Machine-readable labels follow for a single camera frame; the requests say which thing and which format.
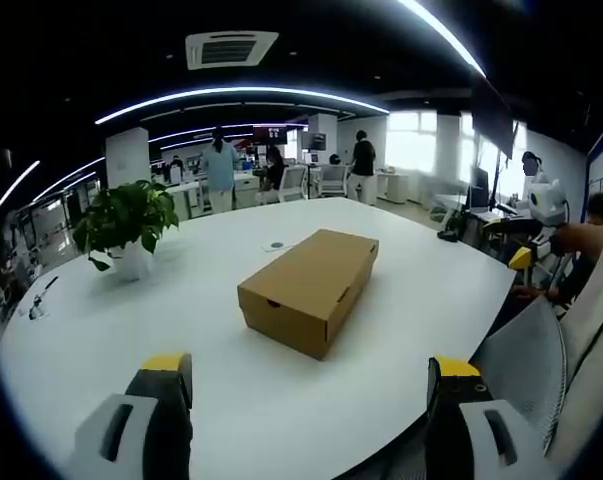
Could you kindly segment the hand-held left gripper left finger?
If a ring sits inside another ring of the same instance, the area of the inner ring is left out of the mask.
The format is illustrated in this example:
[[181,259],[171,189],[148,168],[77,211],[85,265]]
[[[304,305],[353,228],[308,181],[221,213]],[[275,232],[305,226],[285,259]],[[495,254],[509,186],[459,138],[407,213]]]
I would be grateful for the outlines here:
[[75,479],[188,479],[192,357],[157,355],[78,427]]

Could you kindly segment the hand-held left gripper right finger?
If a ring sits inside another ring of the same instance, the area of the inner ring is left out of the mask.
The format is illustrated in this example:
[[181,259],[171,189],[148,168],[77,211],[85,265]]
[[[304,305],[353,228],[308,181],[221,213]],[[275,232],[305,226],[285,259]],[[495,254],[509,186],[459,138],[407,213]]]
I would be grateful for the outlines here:
[[428,479],[555,479],[533,427],[492,397],[471,364],[428,363],[425,468]]

